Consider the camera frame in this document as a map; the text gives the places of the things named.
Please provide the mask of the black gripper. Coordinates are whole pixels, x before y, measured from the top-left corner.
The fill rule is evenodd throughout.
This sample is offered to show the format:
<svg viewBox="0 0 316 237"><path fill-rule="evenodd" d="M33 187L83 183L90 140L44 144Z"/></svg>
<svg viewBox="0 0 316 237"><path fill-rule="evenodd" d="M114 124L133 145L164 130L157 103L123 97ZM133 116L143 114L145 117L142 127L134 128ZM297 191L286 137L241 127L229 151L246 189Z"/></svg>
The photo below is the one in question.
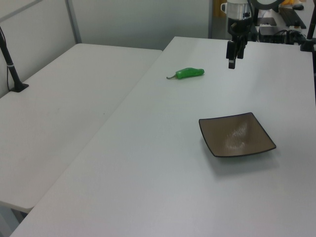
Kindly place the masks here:
<svg viewBox="0 0 316 237"><path fill-rule="evenodd" d="M232 40L227 42L226 58L228 59L229 69L235 69L236 66L236 45L241 45L237 52L237 58L243 59L245 45L247 45L248 34L250 33L251 18L232 19L228 18L228 33Z"/></svg>

